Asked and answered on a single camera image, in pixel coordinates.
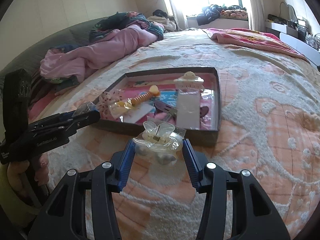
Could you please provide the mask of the person left hand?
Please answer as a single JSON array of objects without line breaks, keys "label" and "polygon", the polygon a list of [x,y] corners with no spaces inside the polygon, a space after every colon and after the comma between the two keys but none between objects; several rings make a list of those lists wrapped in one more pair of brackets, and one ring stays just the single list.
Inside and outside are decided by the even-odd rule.
[{"label": "person left hand", "polygon": [[42,186],[49,181],[48,155],[46,153],[22,162],[12,162],[7,168],[7,178],[12,189],[20,196],[27,197],[27,189],[23,183],[22,176],[32,166],[34,170],[34,181],[38,186]]}]

